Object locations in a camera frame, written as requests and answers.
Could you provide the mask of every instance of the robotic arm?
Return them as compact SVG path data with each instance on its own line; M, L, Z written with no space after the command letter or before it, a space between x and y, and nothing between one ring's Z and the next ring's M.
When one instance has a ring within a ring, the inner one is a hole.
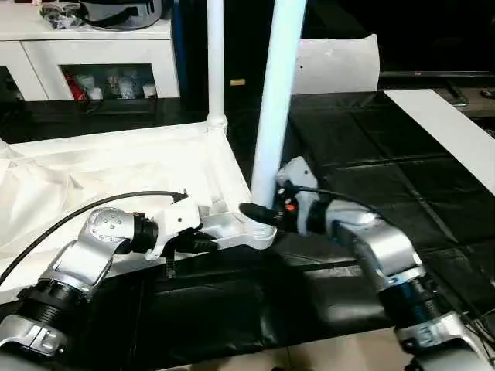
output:
M394 323L401 347L414 356L408 371L492 370L401 230L359 203L321 200L303 158L290 161L277 181L281 210L241 204L241 211L260 223L304 236L325 233L349 248Z
M19 293L19 310L0 324L0 347L17 355L2 352L0 369L45 369L25 357L53 359L62 353L73 323L107 275L115 254L144 253L154 260L172 238L199 227L197 205L188 197L153 220L108 207L92 211L77 240L57 254L36 285Z

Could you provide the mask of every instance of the white pole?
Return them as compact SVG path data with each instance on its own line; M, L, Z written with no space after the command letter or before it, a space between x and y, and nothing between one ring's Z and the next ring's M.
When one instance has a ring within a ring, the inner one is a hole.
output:
M251 182L252 202L268 208L273 206L305 8L306 0L276 0L271 21ZM256 223L252 233L255 238L263 239L273 234L273 229Z
M208 0L208 128L227 129L224 110L224 1Z

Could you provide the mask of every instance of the black table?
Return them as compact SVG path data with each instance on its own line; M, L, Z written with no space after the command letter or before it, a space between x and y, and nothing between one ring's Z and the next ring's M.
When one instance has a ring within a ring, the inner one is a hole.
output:
M0 138L10 143L206 117L178 100L0 104L0 115ZM256 103L227 112L248 181L258 117ZM297 97L289 122L285 159L304 155L322 186L382 210L473 315L495 308L495 198L429 134L382 93ZM343 248L289 233L265 251L234 247L181 260L174 280L160 267L108 279L63 361L162 369L390 325Z

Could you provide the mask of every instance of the red bottle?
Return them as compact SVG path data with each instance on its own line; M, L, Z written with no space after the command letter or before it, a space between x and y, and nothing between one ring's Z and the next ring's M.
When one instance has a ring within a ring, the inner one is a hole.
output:
M67 84L69 84L70 92L72 93L72 96L74 97L75 100L87 100L87 95L82 90L79 85L77 85L76 81L72 78L71 75L68 73L64 74L65 80L67 81Z

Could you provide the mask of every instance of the floor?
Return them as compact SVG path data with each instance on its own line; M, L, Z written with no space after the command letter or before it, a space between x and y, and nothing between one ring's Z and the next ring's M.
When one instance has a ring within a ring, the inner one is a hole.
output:
M167 371L271 371L274 367L284 371L402 371L410 358L401 351L390 328Z

